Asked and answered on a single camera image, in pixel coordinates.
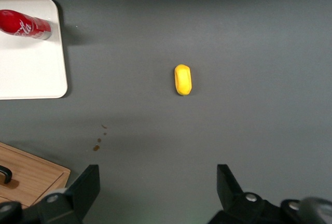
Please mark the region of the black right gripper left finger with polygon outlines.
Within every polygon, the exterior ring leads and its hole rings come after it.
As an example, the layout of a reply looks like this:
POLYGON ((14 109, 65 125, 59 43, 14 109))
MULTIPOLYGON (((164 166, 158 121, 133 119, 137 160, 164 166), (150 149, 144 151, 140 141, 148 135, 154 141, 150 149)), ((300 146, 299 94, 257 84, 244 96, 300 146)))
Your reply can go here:
POLYGON ((99 166, 91 164, 68 188, 49 193, 30 207, 23 208, 18 201, 1 203, 1 223, 83 223, 99 193, 99 166))

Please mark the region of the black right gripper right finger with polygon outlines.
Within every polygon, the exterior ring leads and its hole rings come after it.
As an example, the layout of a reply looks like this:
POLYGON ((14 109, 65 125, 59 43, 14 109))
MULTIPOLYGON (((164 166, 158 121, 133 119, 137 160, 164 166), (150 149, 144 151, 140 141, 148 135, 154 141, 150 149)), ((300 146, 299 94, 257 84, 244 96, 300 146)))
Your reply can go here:
POLYGON ((298 200, 275 206, 253 192, 244 192, 229 166, 217 166, 217 193, 222 210, 209 223, 307 223, 298 215, 298 200))

